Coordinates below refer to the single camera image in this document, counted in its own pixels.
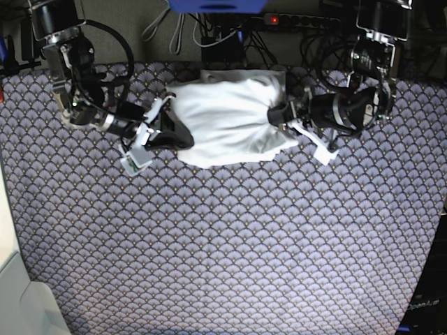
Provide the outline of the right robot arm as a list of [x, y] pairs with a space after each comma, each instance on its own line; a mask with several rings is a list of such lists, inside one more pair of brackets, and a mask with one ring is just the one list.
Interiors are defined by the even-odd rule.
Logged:
[[[174, 94], [154, 99], [148, 108], [128, 102], [135, 61], [120, 33], [80, 19], [74, 1], [30, 1], [29, 12], [36, 39], [45, 41], [43, 54], [63, 124], [116, 135], [120, 163], [131, 177], [151, 165], [153, 150], [192, 148], [190, 131], [168, 108]], [[95, 49], [83, 34], [84, 25], [109, 33], [123, 47], [128, 59], [125, 75], [107, 81], [95, 69]]]

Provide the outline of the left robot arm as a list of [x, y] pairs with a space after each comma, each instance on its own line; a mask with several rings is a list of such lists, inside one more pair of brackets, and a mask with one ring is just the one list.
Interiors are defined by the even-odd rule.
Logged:
[[[318, 48], [315, 70], [329, 93], [315, 95], [305, 87], [301, 96], [268, 111], [270, 124], [308, 137], [316, 145], [314, 158], [327, 165], [337, 156], [340, 140], [359, 138], [388, 119], [411, 9], [411, 1], [359, 1], [354, 6], [356, 40], [329, 46], [325, 38]], [[321, 68], [339, 49], [349, 52], [350, 73], [344, 87], [330, 83]]]

